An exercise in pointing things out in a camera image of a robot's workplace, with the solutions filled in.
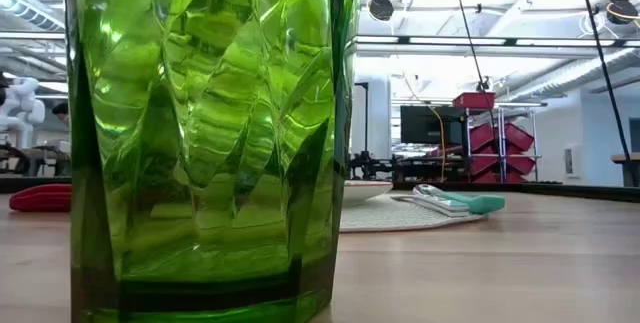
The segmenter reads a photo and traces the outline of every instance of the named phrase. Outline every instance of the black monitor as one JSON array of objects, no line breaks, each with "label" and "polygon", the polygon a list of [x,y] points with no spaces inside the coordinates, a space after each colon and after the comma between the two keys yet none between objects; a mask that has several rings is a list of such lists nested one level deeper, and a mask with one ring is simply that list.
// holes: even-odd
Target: black monitor
[{"label": "black monitor", "polygon": [[[442,118],[445,145],[462,145],[464,110],[452,107],[434,108]],[[400,107],[400,141],[402,143],[441,144],[440,121],[425,106]]]}]

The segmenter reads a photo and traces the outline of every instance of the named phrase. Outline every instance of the desk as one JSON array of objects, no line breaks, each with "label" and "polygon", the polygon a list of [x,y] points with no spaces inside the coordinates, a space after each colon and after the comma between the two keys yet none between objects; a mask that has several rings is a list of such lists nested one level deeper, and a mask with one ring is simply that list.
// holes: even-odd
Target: desk
[{"label": "desk", "polygon": [[[344,234],[333,304],[313,323],[637,323],[640,204],[507,194],[487,221]],[[66,214],[0,196],[0,316],[69,322]]]},{"label": "desk", "polygon": [[616,154],[611,156],[611,160],[615,164],[622,166],[622,174],[624,176],[624,186],[633,187],[633,179],[631,179],[631,171],[636,172],[636,177],[640,179],[640,152],[633,152],[629,154],[631,156],[631,165],[626,166],[626,158],[624,154]]}]

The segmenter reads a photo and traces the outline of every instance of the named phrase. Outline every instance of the faceted glass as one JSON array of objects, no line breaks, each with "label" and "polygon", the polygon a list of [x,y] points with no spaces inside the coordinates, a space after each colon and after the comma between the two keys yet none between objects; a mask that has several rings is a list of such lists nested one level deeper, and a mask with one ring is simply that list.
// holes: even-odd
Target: faceted glass
[{"label": "faceted glass", "polygon": [[74,322],[330,300],[353,0],[67,0]]}]

